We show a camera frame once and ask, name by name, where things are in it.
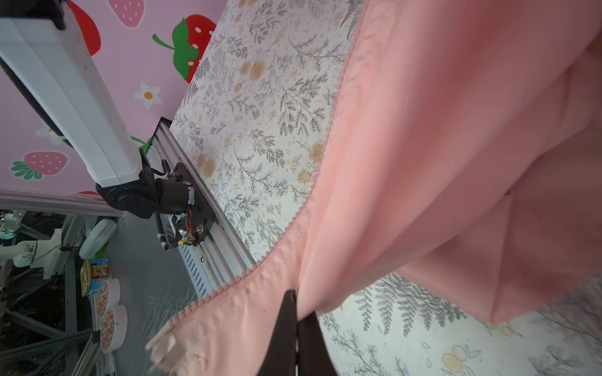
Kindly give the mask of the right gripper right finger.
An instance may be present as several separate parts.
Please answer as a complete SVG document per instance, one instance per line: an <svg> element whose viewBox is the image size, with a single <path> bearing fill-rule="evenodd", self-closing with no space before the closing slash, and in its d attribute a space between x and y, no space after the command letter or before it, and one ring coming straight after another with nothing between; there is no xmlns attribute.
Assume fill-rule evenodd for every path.
<svg viewBox="0 0 602 376"><path fill-rule="evenodd" d="M300 376L337 376L330 359L318 316L312 313L297 326L297 368Z"/></svg>

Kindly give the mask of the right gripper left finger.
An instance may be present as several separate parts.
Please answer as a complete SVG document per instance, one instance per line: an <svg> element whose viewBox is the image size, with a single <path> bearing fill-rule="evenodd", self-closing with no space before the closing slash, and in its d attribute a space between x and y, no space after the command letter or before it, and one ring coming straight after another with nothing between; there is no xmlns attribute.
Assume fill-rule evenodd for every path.
<svg viewBox="0 0 602 376"><path fill-rule="evenodd" d="M297 323L296 292L288 290L282 299L267 354L258 376L296 374Z"/></svg>

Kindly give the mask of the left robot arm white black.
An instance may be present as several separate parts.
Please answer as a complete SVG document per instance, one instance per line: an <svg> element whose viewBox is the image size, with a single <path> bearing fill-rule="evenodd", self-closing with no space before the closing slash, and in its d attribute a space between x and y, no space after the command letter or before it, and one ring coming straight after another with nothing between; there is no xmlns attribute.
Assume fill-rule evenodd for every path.
<svg viewBox="0 0 602 376"><path fill-rule="evenodd" d="M1 3L1 67L66 137L111 208L142 219L191 211L194 185L166 179L135 147L66 1Z"/></svg>

